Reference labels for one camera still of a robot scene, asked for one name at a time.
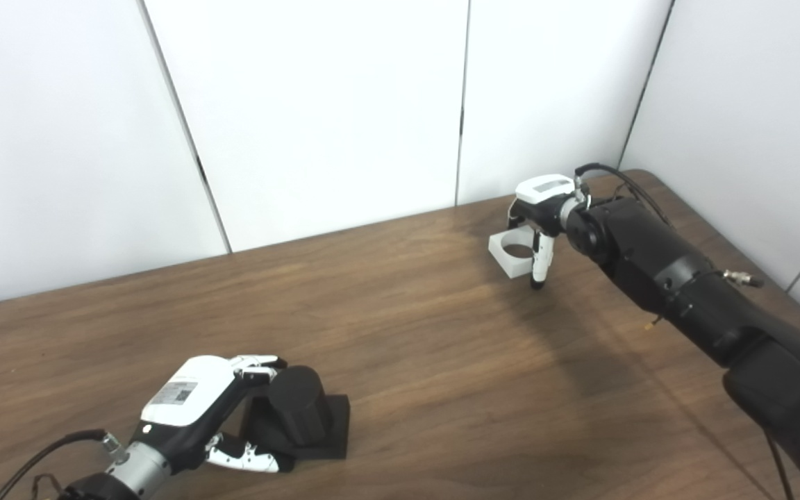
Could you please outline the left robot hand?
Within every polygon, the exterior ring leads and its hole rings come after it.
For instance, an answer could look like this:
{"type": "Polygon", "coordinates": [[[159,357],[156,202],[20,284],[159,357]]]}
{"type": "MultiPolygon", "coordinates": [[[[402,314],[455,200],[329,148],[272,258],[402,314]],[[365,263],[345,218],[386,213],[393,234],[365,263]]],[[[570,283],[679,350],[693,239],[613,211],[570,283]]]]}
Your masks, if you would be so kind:
{"type": "Polygon", "coordinates": [[[267,388],[286,367],[275,355],[190,358],[143,407],[131,443],[158,452],[171,475],[203,463],[261,474],[291,472],[292,458],[220,429],[254,390],[267,388]]]}

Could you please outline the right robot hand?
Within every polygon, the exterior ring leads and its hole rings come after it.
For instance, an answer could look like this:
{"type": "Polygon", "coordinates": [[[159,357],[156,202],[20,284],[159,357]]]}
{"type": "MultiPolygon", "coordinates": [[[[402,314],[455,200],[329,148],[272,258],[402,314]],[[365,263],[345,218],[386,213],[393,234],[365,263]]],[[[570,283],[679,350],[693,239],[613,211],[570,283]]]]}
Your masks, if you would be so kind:
{"type": "Polygon", "coordinates": [[[531,278],[533,290],[544,287],[553,260],[553,244],[566,232],[566,221],[572,208],[585,200],[581,178],[561,174],[540,175],[515,188],[515,200],[508,208],[507,229],[534,224],[531,240],[531,278]]]}

